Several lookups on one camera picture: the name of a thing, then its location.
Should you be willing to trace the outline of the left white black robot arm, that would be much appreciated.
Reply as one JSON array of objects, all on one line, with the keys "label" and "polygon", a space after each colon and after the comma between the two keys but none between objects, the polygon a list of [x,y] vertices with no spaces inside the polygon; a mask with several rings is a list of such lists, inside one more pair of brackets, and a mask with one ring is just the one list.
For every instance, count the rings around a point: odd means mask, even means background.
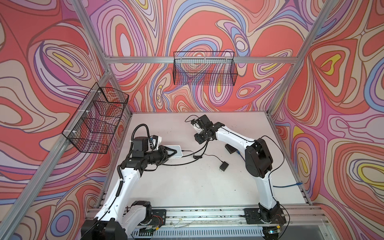
[{"label": "left white black robot arm", "polygon": [[126,158],[117,166],[118,181],[103,207],[92,220],[86,220],[81,228],[83,240],[126,240],[140,223],[151,221],[152,206],[148,201],[136,201],[128,207],[131,191],[149,165],[160,166],[171,155],[162,138],[151,135],[146,124],[146,135],[131,135],[130,149]]}]

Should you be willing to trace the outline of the black network switch box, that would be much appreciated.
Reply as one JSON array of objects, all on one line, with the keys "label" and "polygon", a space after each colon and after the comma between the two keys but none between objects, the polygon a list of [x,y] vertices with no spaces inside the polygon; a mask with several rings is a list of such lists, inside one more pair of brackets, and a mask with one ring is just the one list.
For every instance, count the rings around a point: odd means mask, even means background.
[{"label": "black network switch box", "polygon": [[234,148],[233,146],[229,145],[229,144],[226,144],[225,145],[225,148],[227,149],[227,151],[230,153],[230,154],[233,154],[233,153],[237,153],[238,150],[236,148]]}]

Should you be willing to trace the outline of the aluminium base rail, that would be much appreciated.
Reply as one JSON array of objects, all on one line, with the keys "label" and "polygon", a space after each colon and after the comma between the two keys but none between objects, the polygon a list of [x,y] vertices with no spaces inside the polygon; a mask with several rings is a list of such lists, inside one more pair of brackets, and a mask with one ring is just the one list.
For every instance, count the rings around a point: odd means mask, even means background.
[{"label": "aluminium base rail", "polygon": [[254,206],[92,210],[81,227],[83,240],[332,240],[324,211],[315,206],[282,206],[272,216]]}]

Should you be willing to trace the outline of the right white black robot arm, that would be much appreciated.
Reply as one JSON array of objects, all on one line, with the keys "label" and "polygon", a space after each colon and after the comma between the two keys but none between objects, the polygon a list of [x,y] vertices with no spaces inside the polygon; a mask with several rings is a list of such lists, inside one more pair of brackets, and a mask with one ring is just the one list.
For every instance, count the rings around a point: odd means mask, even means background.
[{"label": "right white black robot arm", "polygon": [[259,192],[260,220],[272,223],[281,205],[274,196],[270,181],[273,158],[265,140],[245,137],[220,122],[214,124],[206,115],[191,120],[191,125],[197,131],[194,137],[199,144],[218,140],[244,155],[246,170],[254,177]]}]

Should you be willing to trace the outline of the black power adapter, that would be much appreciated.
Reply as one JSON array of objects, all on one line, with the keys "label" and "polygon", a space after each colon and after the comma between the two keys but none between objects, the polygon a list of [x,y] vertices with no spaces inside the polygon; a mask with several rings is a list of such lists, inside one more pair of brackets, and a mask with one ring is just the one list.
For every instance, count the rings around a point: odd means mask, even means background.
[{"label": "black power adapter", "polygon": [[226,171],[226,169],[228,168],[228,166],[229,166],[229,164],[227,163],[227,162],[225,162],[225,161],[222,161],[219,157],[217,157],[216,155],[209,155],[209,154],[202,154],[202,155],[198,155],[198,156],[193,156],[193,158],[195,159],[195,160],[198,160],[198,159],[201,159],[202,157],[204,157],[204,156],[208,156],[208,157],[214,157],[214,158],[216,158],[217,160],[219,160],[220,162],[221,162],[221,165],[220,165],[220,170],[222,171],[222,172],[225,172]]}]

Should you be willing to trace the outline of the small white network switch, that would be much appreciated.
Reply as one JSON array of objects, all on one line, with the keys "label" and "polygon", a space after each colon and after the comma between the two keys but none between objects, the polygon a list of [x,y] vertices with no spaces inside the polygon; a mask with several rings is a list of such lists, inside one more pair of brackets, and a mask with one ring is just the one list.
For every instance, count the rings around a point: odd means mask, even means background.
[{"label": "small white network switch", "polygon": [[179,145],[165,146],[169,159],[179,159],[183,157],[182,148]]}]

